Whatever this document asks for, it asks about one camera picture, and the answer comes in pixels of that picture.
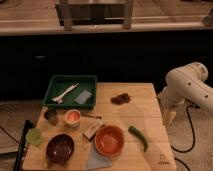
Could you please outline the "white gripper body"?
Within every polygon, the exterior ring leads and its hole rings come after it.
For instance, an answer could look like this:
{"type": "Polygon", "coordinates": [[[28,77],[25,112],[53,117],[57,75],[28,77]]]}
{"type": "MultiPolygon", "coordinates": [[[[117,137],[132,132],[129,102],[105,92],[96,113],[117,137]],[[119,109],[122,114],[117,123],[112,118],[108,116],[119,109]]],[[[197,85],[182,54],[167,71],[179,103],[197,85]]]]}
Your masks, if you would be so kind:
{"type": "Polygon", "coordinates": [[[184,103],[185,98],[179,95],[172,88],[164,87],[163,90],[157,95],[162,114],[171,117],[175,108],[184,103]]]}

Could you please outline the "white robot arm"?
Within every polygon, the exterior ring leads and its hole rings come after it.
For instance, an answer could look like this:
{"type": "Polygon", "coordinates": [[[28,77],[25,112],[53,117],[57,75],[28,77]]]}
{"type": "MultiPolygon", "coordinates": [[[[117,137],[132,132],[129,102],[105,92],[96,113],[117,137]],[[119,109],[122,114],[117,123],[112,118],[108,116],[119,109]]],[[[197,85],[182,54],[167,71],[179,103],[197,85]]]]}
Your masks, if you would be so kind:
{"type": "Polygon", "coordinates": [[[166,86],[158,94],[165,126],[173,121],[176,108],[186,99],[213,114],[213,88],[205,84],[207,78],[207,67],[200,62],[174,68],[166,74],[166,86]]]}

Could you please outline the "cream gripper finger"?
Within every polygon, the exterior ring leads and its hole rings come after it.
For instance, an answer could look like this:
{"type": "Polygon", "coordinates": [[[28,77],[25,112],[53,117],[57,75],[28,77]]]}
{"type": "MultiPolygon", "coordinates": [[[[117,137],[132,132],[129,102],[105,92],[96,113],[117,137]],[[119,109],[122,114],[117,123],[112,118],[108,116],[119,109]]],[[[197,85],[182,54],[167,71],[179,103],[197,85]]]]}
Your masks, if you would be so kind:
{"type": "Polygon", "coordinates": [[[176,111],[167,112],[164,116],[164,125],[169,126],[176,117],[176,111]]]}

